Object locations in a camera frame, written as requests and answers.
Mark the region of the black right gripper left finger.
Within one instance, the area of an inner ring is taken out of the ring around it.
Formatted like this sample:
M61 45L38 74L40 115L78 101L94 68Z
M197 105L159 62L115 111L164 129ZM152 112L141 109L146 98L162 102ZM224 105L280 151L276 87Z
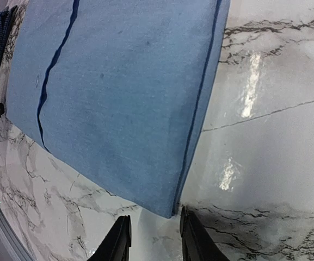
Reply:
M120 216L88 261L128 261L131 247L131 218Z

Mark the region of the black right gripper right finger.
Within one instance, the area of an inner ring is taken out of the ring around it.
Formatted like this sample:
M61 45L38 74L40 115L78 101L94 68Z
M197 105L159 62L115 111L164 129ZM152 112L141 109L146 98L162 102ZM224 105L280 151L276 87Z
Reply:
M190 261L229 261L213 242L209 233L196 214L182 208L180 219L183 260Z

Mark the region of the light blue long sleeve shirt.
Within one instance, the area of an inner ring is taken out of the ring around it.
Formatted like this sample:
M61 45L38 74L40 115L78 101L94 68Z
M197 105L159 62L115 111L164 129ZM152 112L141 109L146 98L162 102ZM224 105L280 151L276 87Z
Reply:
M176 213L229 1L29 1L7 118L103 189Z

